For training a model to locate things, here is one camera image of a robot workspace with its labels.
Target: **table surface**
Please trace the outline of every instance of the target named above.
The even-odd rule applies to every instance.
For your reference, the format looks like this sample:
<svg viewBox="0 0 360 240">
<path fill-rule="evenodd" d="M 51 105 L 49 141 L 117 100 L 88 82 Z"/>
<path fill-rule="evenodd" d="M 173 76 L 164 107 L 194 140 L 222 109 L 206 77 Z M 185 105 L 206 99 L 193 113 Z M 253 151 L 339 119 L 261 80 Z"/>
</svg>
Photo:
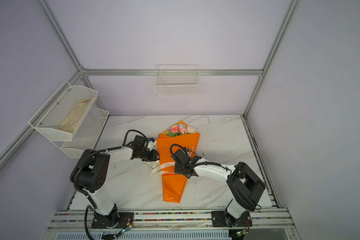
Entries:
<svg viewBox="0 0 360 240">
<path fill-rule="evenodd" d="M 156 138 L 179 120 L 195 127 L 200 133 L 197 155 L 221 164 L 245 162 L 262 179 L 240 115 L 110 116 L 96 149 L 120 146 L 129 129 Z M 130 132 L 127 142 L 133 141 L 135 135 Z M 149 170 L 139 159 L 110 163 L 104 185 L 118 209 L 224 209 L 233 199 L 225 182 L 208 177 L 191 177 L 179 204 L 164 202 L 161 175 L 152 175 Z M 69 209 L 85 210 L 88 204 L 87 198 L 77 193 Z M 259 205 L 263 208 L 272 206 L 267 190 L 261 196 Z"/>
</svg>

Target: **orange wrapping paper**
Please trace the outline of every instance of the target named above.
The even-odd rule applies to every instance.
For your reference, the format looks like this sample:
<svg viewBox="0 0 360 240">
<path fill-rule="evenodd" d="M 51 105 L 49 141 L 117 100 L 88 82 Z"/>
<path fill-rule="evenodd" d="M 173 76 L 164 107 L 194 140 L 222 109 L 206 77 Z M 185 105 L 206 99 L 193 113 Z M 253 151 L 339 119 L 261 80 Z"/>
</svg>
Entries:
<svg viewBox="0 0 360 240">
<path fill-rule="evenodd" d="M 188 125 L 179 121 L 176 124 L 184 124 L 185 127 Z M 171 157 L 171 153 L 169 151 L 169 147 L 176 143 L 183 147 L 189 148 L 191 151 L 196 152 L 197 143 L 199 141 L 200 133 L 191 133 L 184 134 L 176 137 L 167 136 L 167 131 L 165 130 L 161 134 L 159 134 L 159 138 L 157 140 L 157 148 L 160 156 L 160 164 L 166 162 L 174 162 Z M 176 152 L 179 147 L 174 146 L 172 151 Z M 162 169 L 162 171 L 170 172 L 162 175 L 163 180 L 163 200 L 164 202 L 175 202 L 180 203 L 181 197 L 183 195 L 183 191 L 185 188 L 185 184 L 187 183 L 187 178 L 181 174 L 174 174 L 175 166 L 170 166 Z"/>
</svg>

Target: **white flower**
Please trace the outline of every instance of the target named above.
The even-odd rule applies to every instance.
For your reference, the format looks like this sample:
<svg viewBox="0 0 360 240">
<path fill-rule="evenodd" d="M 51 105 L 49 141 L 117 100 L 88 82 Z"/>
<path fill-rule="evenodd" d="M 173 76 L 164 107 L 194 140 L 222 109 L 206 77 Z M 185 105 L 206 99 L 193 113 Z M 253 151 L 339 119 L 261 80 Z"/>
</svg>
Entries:
<svg viewBox="0 0 360 240">
<path fill-rule="evenodd" d="M 187 127 L 187 131 L 188 131 L 188 133 L 197 133 L 196 129 L 194 127 L 191 127 L 191 126 Z"/>
</svg>

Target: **flower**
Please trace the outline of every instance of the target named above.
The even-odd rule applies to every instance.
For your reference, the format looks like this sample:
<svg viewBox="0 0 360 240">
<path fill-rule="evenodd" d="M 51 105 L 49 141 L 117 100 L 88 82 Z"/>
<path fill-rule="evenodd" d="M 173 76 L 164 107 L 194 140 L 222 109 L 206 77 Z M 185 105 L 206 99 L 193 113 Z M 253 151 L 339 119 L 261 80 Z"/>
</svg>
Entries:
<svg viewBox="0 0 360 240">
<path fill-rule="evenodd" d="M 179 131 L 179 126 L 178 125 L 173 125 L 172 127 L 171 127 L 171 129 L 169 129 L 169 131 L 170 132 L 178 132 Z"/>
<path fill-rule="evenodd" d="M 187 129 L 186 128 L 180 128 L 180 132 L 182 133 L 182 134 L 187 134 Z"/>
<path fill-rule="evenodd" d="M 196 133 L 196 129 L 194 127 L 188 126 L 187 127 L 187 132 L 188 133 Z"/>
</svg>

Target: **beige cloth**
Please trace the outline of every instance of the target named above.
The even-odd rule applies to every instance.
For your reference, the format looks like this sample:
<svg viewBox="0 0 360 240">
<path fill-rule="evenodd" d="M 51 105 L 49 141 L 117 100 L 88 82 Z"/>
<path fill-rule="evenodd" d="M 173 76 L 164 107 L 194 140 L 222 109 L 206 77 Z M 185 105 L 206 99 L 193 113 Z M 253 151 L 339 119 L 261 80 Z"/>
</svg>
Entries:
<svg viewBox="0 0 360 240">
<path fill-rule="evenodd" d="M 86 112 L 89 104 L 92 102 L 94 97 L 91 98 L 84 98 L 75 103 L 71 111 L 69 112 L 68 116 L 64 118 L 59 126 L 59 130 L 64 132 L 73 133 L 79 124 L 81 118 L 83 117 L 84 113 Z"/>
</svg>

